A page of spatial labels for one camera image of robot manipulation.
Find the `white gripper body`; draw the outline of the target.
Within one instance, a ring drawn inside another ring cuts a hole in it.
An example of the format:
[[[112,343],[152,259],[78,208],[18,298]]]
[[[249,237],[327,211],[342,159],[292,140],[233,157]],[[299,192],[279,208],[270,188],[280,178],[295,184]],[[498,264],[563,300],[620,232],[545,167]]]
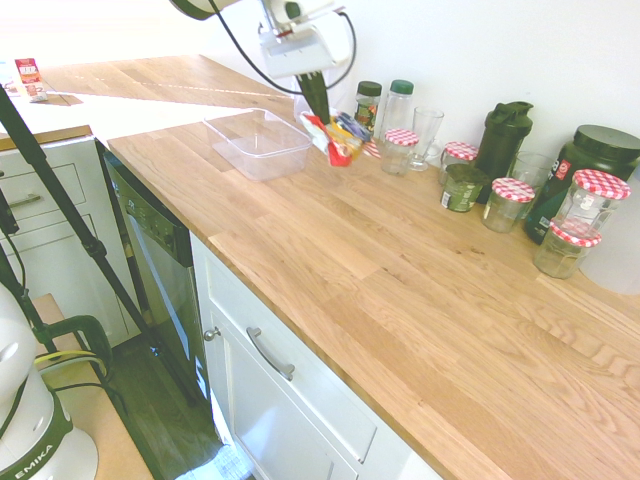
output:
[[[268,74],[276,79],[343,65],[350,57],[349,29],[335,11],[293,23],[289,33],[260,33],[259,43]]]

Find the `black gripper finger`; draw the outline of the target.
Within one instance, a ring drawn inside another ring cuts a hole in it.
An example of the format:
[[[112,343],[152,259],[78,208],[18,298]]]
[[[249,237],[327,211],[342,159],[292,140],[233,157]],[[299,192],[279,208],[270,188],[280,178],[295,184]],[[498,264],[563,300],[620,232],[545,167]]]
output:
[[[317,115],[315,106],[315,77],[315,72],[303,73],[297,76],[300,92],[308,105],[309,112],[314,116]]]
[[[321,71],[310,74],[310,107],[323,125],[330,123],[328,94]]]

